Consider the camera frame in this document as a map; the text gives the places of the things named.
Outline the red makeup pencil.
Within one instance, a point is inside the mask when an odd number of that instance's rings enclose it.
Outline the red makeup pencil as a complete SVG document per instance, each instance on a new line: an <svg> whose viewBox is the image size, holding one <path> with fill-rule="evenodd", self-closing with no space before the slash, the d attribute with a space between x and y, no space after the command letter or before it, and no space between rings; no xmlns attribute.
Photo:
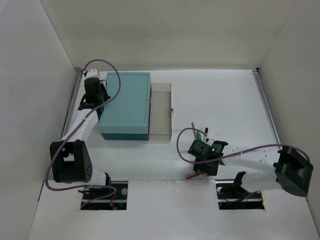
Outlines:
<svg viewBox="0 0 320 240"><path fill-rule="evenodd" d="M202 173L201 173L201 172L198 172L198 173L196 173L196 174L194 174L194 175L187 176L185 179L186 179L186 180L191 180L191 179L196 178L196 177L199 177L199 176L201 176L201 175L202 175Z"/></svg>

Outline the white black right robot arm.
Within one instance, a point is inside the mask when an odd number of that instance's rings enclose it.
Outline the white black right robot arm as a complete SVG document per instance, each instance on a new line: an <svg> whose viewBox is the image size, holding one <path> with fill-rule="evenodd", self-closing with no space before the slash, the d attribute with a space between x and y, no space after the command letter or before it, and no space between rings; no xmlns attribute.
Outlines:
<svg viewBox="0 0 320 240"><path fill-rule="evenodd" d="M231 190L238 198L249 192L274 189L306 197L314 169L302 151L281 144L245 149L225 141L194 140L188 154L195 157L194 165L207 175L216 175L219 165L252 169L253 172L240 171L234 178Z"/></svg>

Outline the green tube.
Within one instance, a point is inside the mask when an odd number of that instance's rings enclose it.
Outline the green tube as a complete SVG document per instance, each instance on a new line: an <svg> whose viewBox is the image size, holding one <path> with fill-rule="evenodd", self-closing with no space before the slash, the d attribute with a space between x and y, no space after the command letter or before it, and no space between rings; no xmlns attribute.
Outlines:
<svg viewBox="0 0 320 240"><path fill-rule="evenodd" d="M202 141L202 135L201 135L201 133L199 131L196 132L196 139L198 141Z"/></svg>

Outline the grey eyeliner pencil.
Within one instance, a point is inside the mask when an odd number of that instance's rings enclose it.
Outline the grey eyeliner pencil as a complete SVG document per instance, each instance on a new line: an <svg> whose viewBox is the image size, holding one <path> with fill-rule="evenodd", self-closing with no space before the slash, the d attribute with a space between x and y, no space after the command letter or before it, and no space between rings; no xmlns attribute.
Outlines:
<svg viewBox="0 0 320 240"><path fill-rule="evenodd" d="M198 137L197 137L198 135L197 135L197 131L196 131L194 122L191 122L191 127L192 127L192 131L193 131L194 139L197 140L198 139Z"/></svg>

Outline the clear acrylic drawer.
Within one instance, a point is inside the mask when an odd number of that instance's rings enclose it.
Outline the clear acrylic drawer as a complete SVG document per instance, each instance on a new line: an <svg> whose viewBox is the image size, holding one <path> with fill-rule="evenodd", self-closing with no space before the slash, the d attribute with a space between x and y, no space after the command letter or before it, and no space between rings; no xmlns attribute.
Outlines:
<svg viewBox="0 0 320 240"><path fill-rule="evenodd" d="M172 139L172 85L152 83L150 98L150 141Z"/></svg>

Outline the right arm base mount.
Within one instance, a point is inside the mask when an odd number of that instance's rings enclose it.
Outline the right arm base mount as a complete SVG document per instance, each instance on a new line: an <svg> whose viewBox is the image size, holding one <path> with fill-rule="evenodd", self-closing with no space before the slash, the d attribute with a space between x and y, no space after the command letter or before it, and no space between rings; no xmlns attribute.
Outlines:
<svg viewBox="0 0 320 240"><path fill-rule="evenodd" d="M247 191L242 187L245 171L239 172L234 180L217 181L216 192L220 210L264 210L260 191Z"/></svg>

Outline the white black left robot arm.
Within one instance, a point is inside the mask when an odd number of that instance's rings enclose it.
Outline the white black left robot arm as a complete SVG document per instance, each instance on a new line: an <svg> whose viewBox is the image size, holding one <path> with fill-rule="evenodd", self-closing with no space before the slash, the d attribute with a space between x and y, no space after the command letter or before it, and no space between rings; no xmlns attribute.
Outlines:
<svg viewBox="0 0 320 240"><path fill-rule="evenodd" d="M45 177L45 185L51 191L75 189L74 186L54 188L49 183L49 173L57 183L80 184L81 188L95 188L100 199L108 199L113 187L107 173L99 172L93 167L86 143L94 126L104 112L104 103L111 97L107 94L106 85L99 74L86 76L83 82L82 96L77 116L69 131L50 145L51 162Z"/></svg>

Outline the black silver mascara pen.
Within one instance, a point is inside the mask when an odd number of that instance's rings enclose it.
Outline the black silver mascara pen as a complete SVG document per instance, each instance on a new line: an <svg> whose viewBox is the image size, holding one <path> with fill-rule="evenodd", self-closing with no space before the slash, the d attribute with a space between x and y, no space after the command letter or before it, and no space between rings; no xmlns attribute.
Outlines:
<svg viewBox="0 0 320 240"><path fill-rule="evenodd" d="M208 132L209 132L209 128L206 127L206 128L204 129L204 137L203 137L203 141L204 141L204 142L207 142L207 141L208 141Z"/></svg>

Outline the teal makeup box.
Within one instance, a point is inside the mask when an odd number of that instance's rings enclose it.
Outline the teal makeup box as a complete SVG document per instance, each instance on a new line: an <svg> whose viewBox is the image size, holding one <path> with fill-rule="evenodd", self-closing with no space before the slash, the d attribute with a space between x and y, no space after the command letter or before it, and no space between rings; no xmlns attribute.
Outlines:
<svg viewBox="0 0 320 240"><path fill-rule="evenodd" d="M107 93L116 98L104 106L97 127L105 140L148 141L150 132L151 74L108 72Z"/></svg>

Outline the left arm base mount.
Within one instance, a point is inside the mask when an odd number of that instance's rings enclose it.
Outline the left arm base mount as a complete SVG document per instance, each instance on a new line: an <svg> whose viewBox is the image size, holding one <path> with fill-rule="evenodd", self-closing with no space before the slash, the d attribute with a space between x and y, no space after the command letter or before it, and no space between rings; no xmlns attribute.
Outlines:
<svg viewBox="0 0 320 240"><path fill-rule="evenodd" d="M93 211L124 211L127 209L128 181L113 181L110 188L84 188L78 192L82 194L80 210Z"/></svg>

